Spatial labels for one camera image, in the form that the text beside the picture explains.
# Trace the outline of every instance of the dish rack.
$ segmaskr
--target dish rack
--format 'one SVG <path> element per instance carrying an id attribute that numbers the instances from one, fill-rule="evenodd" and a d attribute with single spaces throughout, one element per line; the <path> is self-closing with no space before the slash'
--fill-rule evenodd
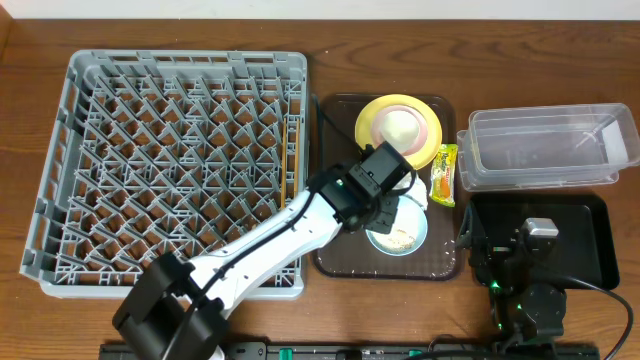
<path id="1" fill-rule="evenodd" d="M 52 296 L 121 298 L 157 256 L 237 239 L 305 184 L 307 103 L 299 53 L 75 53 L 20 273 Z M 297 297 L 302 267 L 249 298 Z"/>

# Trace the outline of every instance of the yellow plate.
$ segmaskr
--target yellow plate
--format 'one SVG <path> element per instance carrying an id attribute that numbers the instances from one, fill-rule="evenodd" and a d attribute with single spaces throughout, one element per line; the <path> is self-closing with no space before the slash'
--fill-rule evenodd
<path id="1" fill-rule="evenodd" d="M 440 120 L 431 108 L 422 101 L 407 95 L 381 96 L 364 107 L 356 120 L 356 142 L 361 148 L 367 144 L 373 145 L 371 138 L 371 126 L 376 114 L 382 109 L 392 105 L 405 105 L 416 109 L 427 122 L 427 141 L 416 153 L 405 156 L 405 159 L 414 169 L 420 170 L 427 166 L 438 153 L 442 143 L 442 127 Z"/>

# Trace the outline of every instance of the black tray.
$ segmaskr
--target black tray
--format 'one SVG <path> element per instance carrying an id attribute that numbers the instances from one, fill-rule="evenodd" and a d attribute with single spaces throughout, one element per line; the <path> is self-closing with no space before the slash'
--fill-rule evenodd
<path id="1" fill-rule="evenodd" d="M 322 104 L 322 109 L 344 133 L 353 138 L 356 119 L 369 102 L 380 95 L 334 95 Z M 455 116 L 451 105 L 437 96 L 415 96 L 436 113 L 442 125 L 442 143 L 455 143 Z M 329 124 L 323 132 L 324 164 L 357 159 L 358 153 Z M 431 166 L 418 171 L 418 176 L 430 187 Z M 313 262 L 323 274 L 331 277 L 408 279 L 444 281 L 454 278 L 463 261 L 455 249 L 455 237 L 461 219 L 458 212 L 429 202 L 428 233 L 425 243 L 407 256 L 390 256 L 373 247 L 364 231 L 341 234 L 327 246 L 312 254 Z"/>
<path id="2" fill-rule="evenodd" d="M 607 205 L 596 195 L 478 194 L 471 198 L 480 222 L 496 246 L 509 242 L 513 231 L 529 217 L 550 218 L 558 228 L 558 242 L 545 263 L 555 271 L 607 290 L 620 283 Z M 483 285 L 490 282 L 484 271 L 475 271 Z M 534 281 L 573 289 L 575 284 L 534 267 Z"/>

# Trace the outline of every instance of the table surface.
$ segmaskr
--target table surface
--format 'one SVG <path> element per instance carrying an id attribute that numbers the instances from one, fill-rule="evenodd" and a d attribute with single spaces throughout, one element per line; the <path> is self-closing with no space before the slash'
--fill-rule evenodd
<path id="1" fill-rule="evenodd" d="M 622 102 L 640 119 L 640 23 L 15 21 L 0 65 L 0 359 L 95 359 L 118 341 L 120 301 L 60 300 L 18 274 L 34 198 L 70 56 L 79 49 L 299 51 L 313 92 L 443 96 L 458 129 L 477 109 Z M 620 268 L 617 292 L 640 304 L 640 171 L 583 189 L 608 204 Z M 468 194 L 461 194 L 464 206 Z M 308 269 L 295 302 L 245 302 L 231 317 L 237 337 L 286 342 L 428 342 L 439 334 L 494 333 L 487 290 L 468 267 L 446 283 L 340 280 Z M 563 341 L 620 336 L 622 306 L 569 291 Z M 618 359 L 640 353 L 633 332 Z"/>

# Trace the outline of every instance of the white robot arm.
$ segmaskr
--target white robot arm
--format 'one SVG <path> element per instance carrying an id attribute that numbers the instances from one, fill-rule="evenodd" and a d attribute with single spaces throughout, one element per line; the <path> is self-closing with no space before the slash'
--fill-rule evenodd
<path id="1" fill-rule="evenodd" d="M 413 186 L 415 170 L 387 143 L 368 147 L 363 157 L 314 176 L 285 209 L 212 254 L 184 263 L 172 254 L 158 257 L 113 326 L 140 359 L 222 359 L 218 344 L 229 329 L 227 318 L 274 272 L 341 230 L 391 230 L 398 195 Z M 408 173 L 409 187 L 393 190 Z M 186 312 L 177 297 L 191 300 Z"/>
<path id="2" fill-rule="evenodd" d="M 195 267 L 191 278 L 199 287 L 204 287 L 216 269 L 288 223 L 302 210 L 310 195 L 308 190 L 301 192 L 283 211 L 240 239 L 210 255 L 191 259 L 189 262 Z M 225 277 L 207 292 L 207 297 L 222 300 L 222 316 L 228 318 L 251 290 L 268 280 L 277 270 L 300 256 L 325 246 L 338 235 L 342 224 L 336 220 L 335 214 L 331 205 L 320 194 L 315 194 L 305 214 L 291 229 L 251 252 L 229 269 Z"/>

